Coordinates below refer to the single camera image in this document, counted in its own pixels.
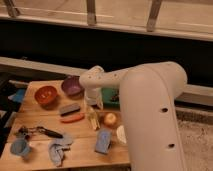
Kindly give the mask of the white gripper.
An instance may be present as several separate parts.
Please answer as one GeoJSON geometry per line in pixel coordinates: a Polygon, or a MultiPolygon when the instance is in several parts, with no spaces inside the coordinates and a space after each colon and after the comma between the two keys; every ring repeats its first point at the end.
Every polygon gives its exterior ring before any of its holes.
{"type": "Polygon", "coordinates": [[[91,106],[93,105],[97,105],[99,109],[103,110],[102,92],[100,88],[86,89],[84,99],[86,103],[90,105],[87,106],[88,117],[91,116],[91,106]]]}

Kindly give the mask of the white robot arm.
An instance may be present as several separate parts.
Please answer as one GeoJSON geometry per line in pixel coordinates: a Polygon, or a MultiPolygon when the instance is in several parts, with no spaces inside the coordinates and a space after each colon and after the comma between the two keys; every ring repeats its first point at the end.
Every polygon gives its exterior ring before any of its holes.
{"type": "Polygon", "coordinates": [[[174,100],[187,84],[175,62],[106,72],[95,66],[80,76],[88,103],[100,88],[117,88],[131,171],[187,171],[174,100]]]}

